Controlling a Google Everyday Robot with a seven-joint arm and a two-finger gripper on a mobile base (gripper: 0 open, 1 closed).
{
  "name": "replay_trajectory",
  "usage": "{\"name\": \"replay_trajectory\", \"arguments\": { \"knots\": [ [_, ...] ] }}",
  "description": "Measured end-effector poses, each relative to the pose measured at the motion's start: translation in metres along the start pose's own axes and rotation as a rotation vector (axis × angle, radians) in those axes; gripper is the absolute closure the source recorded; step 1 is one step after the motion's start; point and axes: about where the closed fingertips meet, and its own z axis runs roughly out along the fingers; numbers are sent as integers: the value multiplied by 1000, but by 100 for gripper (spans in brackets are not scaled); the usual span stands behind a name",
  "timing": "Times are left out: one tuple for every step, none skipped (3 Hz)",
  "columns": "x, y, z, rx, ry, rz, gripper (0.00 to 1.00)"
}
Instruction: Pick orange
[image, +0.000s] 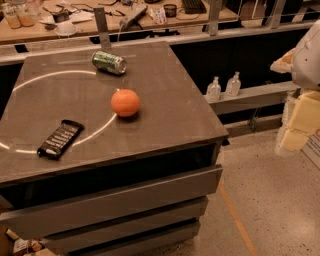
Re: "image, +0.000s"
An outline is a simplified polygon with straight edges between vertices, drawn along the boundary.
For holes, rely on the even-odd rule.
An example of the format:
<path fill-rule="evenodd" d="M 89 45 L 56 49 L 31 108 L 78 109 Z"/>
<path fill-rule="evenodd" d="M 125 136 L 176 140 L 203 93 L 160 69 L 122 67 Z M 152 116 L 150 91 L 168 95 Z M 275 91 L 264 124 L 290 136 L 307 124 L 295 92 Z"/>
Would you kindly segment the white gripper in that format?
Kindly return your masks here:
<path fill-rule="evenodd" d="M 320 89 L 320 20 L 303 38 L 270 66 L 277 73 L 290 73 L 295 84 L 304 89 Z M 287 97 L 278 131 L 275 153 L 282 156 L 300 151 L 320 128 L 320 92 L 307 91 L 298 98 Z"/>

